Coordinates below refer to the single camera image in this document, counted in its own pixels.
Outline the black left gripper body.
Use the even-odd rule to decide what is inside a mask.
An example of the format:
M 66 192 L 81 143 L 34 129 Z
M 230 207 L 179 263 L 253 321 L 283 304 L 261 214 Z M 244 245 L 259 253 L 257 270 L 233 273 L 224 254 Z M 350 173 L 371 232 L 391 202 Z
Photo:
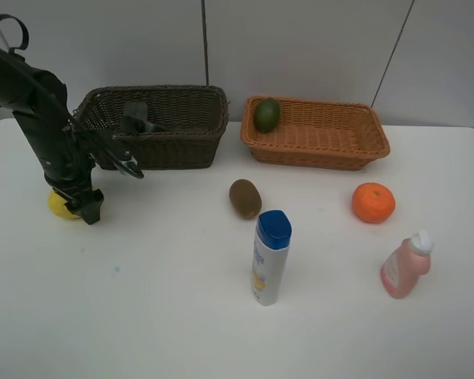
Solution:
M 124 174 L 144 177 L 131 151 L 109 130 L 90 129 L 79 136 L 67 128 L 35 135 L 35 154 L 44 177 L 62 197 L 93 196 L 93 152 L 103 153 Z

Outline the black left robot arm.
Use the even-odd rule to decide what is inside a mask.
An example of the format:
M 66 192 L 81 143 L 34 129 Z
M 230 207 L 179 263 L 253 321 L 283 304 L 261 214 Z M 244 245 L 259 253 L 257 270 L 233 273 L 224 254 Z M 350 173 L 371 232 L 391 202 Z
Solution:
M 144 177 L 128 148 L 109 130 L 86 129 L 66 107 L 66 86 L 51 72 L 32 68 L 0 49 L 0 107 L 11 110 L 44 178 L 68 211 L 87 224 L 100 220 L 103 193 L 92 186 L 94 152 L 123 174 Z

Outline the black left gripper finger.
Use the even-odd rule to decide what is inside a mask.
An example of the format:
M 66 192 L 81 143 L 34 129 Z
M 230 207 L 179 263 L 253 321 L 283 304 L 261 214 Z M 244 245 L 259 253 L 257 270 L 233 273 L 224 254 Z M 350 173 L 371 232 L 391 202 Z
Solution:
M 83 219 L 88 225 L 100 221 L 100 209 L 103 193 L 99 189 L 90 189 L 77 194 L 65 203 L 67 210 Z

